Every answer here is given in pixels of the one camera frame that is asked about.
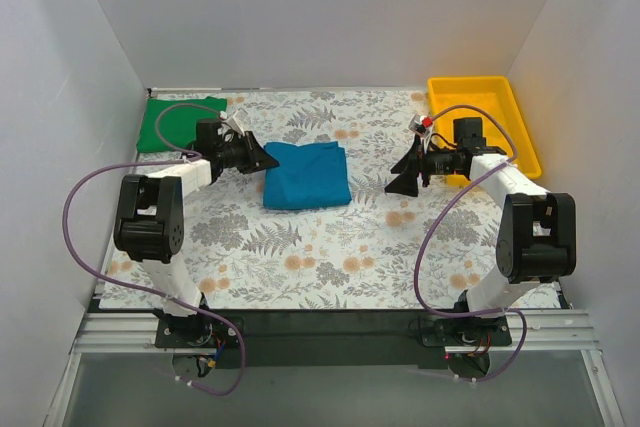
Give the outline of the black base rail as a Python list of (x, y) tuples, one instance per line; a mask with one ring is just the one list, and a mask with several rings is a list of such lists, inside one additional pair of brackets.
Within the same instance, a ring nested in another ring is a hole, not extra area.
[(155, 345), (221, 348), (222, 369), (406, 365), (443, 369), (448, 347), (511, 345), (503, 317), (447, 319), (424, 310), (220, 310), (173, 320), (156, 311)]

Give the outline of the yellow plastic tray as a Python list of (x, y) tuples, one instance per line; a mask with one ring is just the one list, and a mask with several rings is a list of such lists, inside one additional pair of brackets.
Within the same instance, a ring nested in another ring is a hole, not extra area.
[(518, 152), (515, 164), (529, 179), (542, 175), (533, 142), (516, 103), (508, 79), (504, 76), (432, 77), (427, 81), (430, 112), (438, 114), (457, 105), (474, 106), (483, 112), (459, 108), (435, 121), (435, 131), (447, 141), (454, 140), (453, 122), (463, 117), (479, 117), (483, 136), (490, 146), (512, 153), (507, 138)]

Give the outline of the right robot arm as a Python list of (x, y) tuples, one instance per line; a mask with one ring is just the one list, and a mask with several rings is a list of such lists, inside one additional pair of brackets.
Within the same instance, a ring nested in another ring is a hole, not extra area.
[(499, 146), (488, 144), (479, 117), (453, 122), (454, 140), (433, 143), (434, 122), (415, 116), (409, 150), (392, 168), (386, 192), (415, 197), (434, 176), (461, 175), (481, 187), (500, 207), (496, 265), (474, 287), (465, 290), (452, 310), (416, 320), (426, 345), (489, 346), (492, 339), (511, 339), (504, 315), (524, 294), (541, 284), (571, 275), (576, 266), (575, 201), (551, 193), (528, 179)]

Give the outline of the blue t shirt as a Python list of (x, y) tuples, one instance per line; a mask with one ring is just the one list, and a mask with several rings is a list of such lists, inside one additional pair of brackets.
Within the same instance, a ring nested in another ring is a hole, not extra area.
[(338, 142), (301, 146), (269, 142), (265, 150), (279, 162), (265, 174), (266, 209), (309, 210), (351, 202), (346, 152)]

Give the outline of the folded green t shirt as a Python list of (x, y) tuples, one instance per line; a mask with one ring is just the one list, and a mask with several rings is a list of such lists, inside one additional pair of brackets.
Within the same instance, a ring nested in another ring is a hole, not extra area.
[[(176, 101), (149, 98), (136, 144), (139, 153), (147, 154), (171, 151), (171, 148), (158, 137), (155, 130), (155, 123), (163, 111), (180, 103), (203, 106), (216, 112), (224, 112), (227, 108), (226, 99), (215, 97), (206, 97), (203, 99), (189, 98)], [(212, 112), (195, 107), (172, 109), (162, 117), (160, 121), (160, 132), (172, 145), (185, 148), (195, 139), (197, 121), (213, 116), (214, 114)]]

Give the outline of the aluminium frame rail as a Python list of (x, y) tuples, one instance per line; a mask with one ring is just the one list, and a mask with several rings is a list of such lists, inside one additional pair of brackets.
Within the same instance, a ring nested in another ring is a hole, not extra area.
[(46, 426), (150, 426), (173, 378), (147, 312), (89, 313), (45, 417)]

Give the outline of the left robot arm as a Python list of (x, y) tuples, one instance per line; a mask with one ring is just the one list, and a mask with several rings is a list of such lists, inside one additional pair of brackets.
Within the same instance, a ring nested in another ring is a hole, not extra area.
[(162, 294), (156, 311), (168, 331), (193, 347), (213, 337), (214, 321), (180, 253), (184, 237), (184, 199), (217, 181), (226, 169), (252, 174), (279, 162), (236, 120), (199, 120), (187, 145), (201, 156), (149, 175), (129, 174), (121, 183), (114, 225), (117, 250), (127, 254)]

